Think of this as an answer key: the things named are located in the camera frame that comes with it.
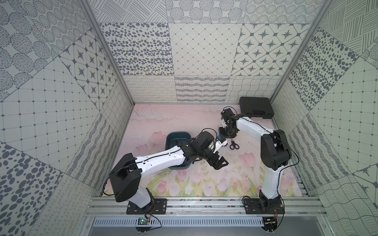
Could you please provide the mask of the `small dark scissors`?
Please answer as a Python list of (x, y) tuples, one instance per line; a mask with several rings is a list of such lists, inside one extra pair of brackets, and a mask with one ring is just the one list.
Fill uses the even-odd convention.
[(239, 149), (239, 148), (240, 148), (240, 146), (237, 143), (235, 143), (235, 141), (232, 139), (231, 144), (230, 144), (230, 149), (235, 150), (235, 149)]

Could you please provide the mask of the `teal plastic storage box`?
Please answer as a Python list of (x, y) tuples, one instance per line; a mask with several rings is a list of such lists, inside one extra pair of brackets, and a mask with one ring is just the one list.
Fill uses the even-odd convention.
[[(188, 141), (192, 137), (187, 132), (172, 132), (167, 135), (166, 142), (165, 142), (165, 149), (171, 149), (172, 147), (178, 145), (180, 142)], [(169, 167), (171, 170), (185, 170), (190, 167), (191, 163), (183, 163), (181, 165), (171, 166)]]

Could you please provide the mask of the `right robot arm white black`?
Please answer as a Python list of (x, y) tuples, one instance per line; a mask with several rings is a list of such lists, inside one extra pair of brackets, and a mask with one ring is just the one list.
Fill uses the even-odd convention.
[(220, 132), (226, 138), (233, 139), (239, 131), (243, 131), (260, 142), (260, 158), (265, 165), (265, 174), (257, 206), (263, 213), (279, 212), (279, 208), (284, 207), (282, 175), (292, 157), (285, 132), (268, 129), (243, 114), (235, 114), (230, 106), (221, 112), (221, 121)]

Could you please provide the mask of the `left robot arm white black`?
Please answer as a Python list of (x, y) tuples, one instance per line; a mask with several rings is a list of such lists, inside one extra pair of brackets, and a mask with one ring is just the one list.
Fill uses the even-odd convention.
[(154, 209), (155, 199), (150, 190), (140, 185), (141, 179), (156, 172), (193, 163), (196, 160), (206, 160), (215, 170), (228, 165), (218, 150), (227, 145), (224, 136), (214, 137), (207, 131), (202, 131), (196, 137), (181, 141), (172, 148), (148, 156), (133, 156), (125, 154), (108, 176), (113, 196), (117, 203), (128, 201), (145, 213)]

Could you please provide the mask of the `black plastic tool case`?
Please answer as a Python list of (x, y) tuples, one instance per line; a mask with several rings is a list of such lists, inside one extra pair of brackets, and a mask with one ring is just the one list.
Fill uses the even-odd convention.
[(249, 118), (272, 119), (275, 115), (270, 100), (266, 97), (240, 97), (239, 105), (241, 113)]

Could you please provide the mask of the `right black controller board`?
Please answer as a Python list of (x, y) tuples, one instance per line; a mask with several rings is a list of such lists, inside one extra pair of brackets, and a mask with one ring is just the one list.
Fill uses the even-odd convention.
[(278, 227), (277, 218), (274, 217), (263, 217), (263, 226), (262, 229), (267, 233), (274, 233)]

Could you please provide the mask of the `left green circuit board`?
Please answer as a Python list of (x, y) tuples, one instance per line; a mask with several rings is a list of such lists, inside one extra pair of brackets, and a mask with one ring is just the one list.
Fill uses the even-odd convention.
[(147, 231), (150, 231), (151, 229), (150, 219), (140, 217), (137, 221), (135, 228), (139, 233), (146, 233)]

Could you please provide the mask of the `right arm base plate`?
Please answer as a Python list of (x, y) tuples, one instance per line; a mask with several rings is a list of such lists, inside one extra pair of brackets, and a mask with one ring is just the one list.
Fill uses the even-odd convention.
[(284, 214), (284, 204), (281, 197), (274, 199), (250, 198), (245, 196), (241, 200), (246, 214)]

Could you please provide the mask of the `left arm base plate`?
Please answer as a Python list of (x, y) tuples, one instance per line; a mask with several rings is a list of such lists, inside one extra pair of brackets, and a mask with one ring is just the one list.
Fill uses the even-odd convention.
[(166, 207), (167, 207), (167, 199), (165, 198), (155, 198), (151, 203), (147, 204), (143, 208), (140, 208), (136, 204), (129, 202), (127, 215), (165, 214)]

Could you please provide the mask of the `aluminium rail frame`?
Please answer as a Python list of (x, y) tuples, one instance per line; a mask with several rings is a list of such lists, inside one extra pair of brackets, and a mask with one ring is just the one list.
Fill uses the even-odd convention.
[[(285, 216), (326, 216), (318, 197), (283, 197)], [(163, 216), (239, 216), (245, 215), (241, 197), (167, 197)], [(84, 211), (85, 217), (127, 215), (128, 201), (118, 203), (113, 197), (93, 197)]]

